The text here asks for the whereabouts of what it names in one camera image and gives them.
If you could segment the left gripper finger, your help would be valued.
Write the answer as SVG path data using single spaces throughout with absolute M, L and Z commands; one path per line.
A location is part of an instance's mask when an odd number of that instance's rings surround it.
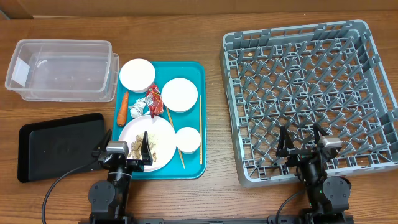
M 99 157 L 100 154 L 106 150 L 106 146 L 110 142 L 112 137 L 112 130 L 108 130 L 102 140 L 97 144 L 97 146 L 92 150 L 91 156 L 92 157 Z
M 141 156 L 144 165 L 151 166 L 153 163 L 152 153 L 150 152 L 149 138 L 147 131 L 144 132 L 141 145 Z

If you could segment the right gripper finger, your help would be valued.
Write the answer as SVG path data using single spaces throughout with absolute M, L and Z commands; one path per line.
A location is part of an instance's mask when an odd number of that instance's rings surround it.
M 318 144 L 320 136 L 326 136 L 326 131 L 318 123 L 315 123 L 313 125 L 313 133 L 314 133 L 315 144 Z
M 287 128 L 282 126 L 280 128 L 279 143 L 277 146 L 277 157 L 288 157 L 295 151 L 295 146 L 291 140 Z

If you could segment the orange carrot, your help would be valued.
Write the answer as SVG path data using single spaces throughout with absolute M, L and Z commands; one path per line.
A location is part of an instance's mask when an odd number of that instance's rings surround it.
M 129 92 L 126 91 L 123 100 L 121 102 L 121 106 L 119 109 L 118 117 L 117 117 L 117 125 L 123 127 L 127 121 L 127 109 L 128 109 L 128 102 L 129 102 Z

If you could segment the small white cup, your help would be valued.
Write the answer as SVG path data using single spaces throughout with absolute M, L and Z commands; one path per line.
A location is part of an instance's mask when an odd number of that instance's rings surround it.
M 184 154 L 193 154 L 201 143 L 200 133 L 192 127 L 184 127 L 177 131 L 176 146 Z

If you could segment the white napkin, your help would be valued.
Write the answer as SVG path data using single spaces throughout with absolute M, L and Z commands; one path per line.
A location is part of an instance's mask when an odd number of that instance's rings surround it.
M 145 107 L 146 107 L 145 97 L 139 98 L 138 100 L 136 100 L 136 102 L 133 105 L 128 106 L 128 108 L 130 109 L 130 115 L 132 119 L 142 116 L 144 114 Z

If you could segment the red snack wrapper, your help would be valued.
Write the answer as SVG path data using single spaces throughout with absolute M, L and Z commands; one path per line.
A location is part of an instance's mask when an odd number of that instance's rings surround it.
M 164 103 L 160 94 L 159 87 L 152 84 L 146 92 L 146 104 L 150 111 L 151 118 L 158 116 L 164 112 Z

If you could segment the white bowl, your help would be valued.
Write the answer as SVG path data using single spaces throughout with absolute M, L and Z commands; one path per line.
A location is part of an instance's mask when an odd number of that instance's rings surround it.
M 161 97 L 168 109 L 183 113 L 190 110 L 197 102 L 198 90 L 190 80 L 174 78 L 163 86 Z

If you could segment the pink bowl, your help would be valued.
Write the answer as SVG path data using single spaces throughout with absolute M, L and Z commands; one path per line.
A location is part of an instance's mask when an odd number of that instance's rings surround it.
M 133 59 L 125 63 L 119 73 L 121 84 L 134 93 L 146 92 L 155 81 L 155 67 L 148 60 Z

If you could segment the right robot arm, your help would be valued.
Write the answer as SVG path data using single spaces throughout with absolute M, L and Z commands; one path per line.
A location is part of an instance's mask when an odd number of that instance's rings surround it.
M 319 124 L 313 125 L 315 145 L 308 149 L 294 146 L 285 126 L 280 128 L 276 155 L 287 159 L 285 165 L 294 167 L 304 189 L 293 194 L 279 207 L 275 222 L 283 220 L 280 213 L 284 206 L 296 196 L 306 193 L 309 208 L 302 209 L 296 217 L 288 218 L 288 223 L 353 223 L 347 217 L 351 182 L 340 176 L 328 176 L 325 165 L 334 159 L 342 148 L 342 141 L 329 135 Z

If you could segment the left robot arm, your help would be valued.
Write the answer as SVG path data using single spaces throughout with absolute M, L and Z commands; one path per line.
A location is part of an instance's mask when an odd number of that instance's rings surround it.
M 141 159 L 128 158 L 129 148 L 125 141 L 113 141 L 109 130 L 93 150 L 96 163 L 108 171 L 104 181 L 94 183 L 89 192 L 91 203 L 90 223 L 137 223 L 127 214 L 126 207 L 133 172 L 143 172 L 153 163 L 147 133 L 143 135 Z

